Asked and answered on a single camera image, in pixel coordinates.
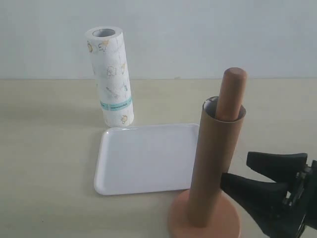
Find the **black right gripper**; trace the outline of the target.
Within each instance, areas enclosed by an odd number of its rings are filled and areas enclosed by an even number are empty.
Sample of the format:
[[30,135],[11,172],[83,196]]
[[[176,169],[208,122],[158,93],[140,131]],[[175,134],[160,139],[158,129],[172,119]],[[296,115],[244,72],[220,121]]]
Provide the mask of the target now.
[[[293,174],[306,166],[307,153],[269,154],[248,152],[247,166],[260,174]],[[221,189],[239,204],[279,206],[287,195],[284,182],[263,182],[223,173]],[[299,238],[306,227],[317,228],[317,162],[297,174],[294,190],[283,202],[283,213],[271,225],[270,238]]]

